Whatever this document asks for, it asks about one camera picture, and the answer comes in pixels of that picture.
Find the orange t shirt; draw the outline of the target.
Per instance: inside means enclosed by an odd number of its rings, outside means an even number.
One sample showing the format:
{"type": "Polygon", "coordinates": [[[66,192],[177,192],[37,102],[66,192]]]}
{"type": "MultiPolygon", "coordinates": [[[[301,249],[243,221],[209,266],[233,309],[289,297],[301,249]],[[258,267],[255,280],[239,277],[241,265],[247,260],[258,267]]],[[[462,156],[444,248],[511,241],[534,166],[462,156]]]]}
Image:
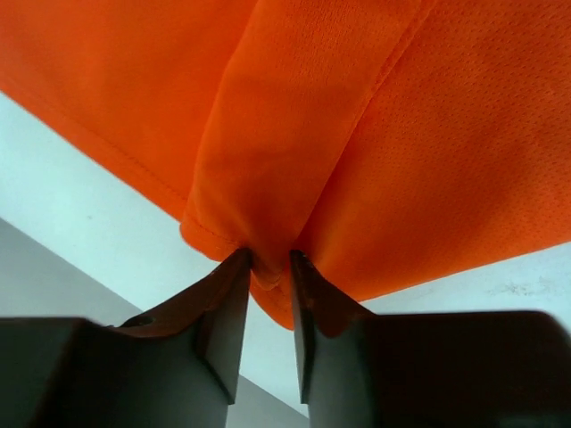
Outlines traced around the orange t shirt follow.
{"type": "Polygon", "coordinates": [[[1,89],[180,223],[368,300],[570,238],[567,1],[4,1],[1,89]]]}

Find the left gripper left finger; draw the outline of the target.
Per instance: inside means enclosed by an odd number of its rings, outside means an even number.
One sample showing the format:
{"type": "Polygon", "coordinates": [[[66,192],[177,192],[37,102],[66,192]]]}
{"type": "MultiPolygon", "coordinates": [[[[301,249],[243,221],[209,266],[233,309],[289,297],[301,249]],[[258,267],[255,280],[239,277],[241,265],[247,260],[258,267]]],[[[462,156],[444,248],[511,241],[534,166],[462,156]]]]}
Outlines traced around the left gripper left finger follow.
{"type": "Polygon", "coordinates": [[[236,400],[251,253],[119,326],[1,322],[4,427],[222,427],[236,400]]]}

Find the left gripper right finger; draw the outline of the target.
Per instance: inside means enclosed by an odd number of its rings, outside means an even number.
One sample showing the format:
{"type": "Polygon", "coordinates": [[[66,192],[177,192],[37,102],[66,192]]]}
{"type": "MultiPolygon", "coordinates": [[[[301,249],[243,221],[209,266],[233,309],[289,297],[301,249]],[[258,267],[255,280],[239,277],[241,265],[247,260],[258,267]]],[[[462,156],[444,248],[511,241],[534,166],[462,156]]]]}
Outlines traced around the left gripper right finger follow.
{"type": "Polygon", "coordinates": [[[313,427],[567,427],[570,338],[538,311],[378,315],[290,254],[313,427]]]}

